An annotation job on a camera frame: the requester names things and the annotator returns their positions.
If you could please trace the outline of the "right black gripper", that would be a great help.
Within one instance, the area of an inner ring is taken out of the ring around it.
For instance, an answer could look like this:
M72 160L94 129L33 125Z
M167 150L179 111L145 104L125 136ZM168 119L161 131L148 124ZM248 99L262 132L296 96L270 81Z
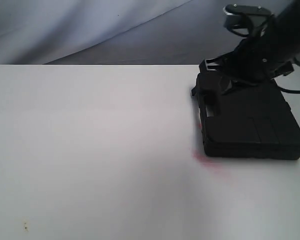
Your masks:
M202 61L198 85L219 86L221 95L231 93L234 87L255 87L292 73L293 57L294 41L291 38L245 39L235 50Z

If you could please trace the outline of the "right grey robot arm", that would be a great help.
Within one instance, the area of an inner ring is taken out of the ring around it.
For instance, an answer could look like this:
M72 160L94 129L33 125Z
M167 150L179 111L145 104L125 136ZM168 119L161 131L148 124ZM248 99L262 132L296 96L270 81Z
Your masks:
M224 27L242 37L231 52L205 59L199 69L229 78L227 91L236 86L257 86L300 67L300 0L292 1L279 15L261 6L228 4Z

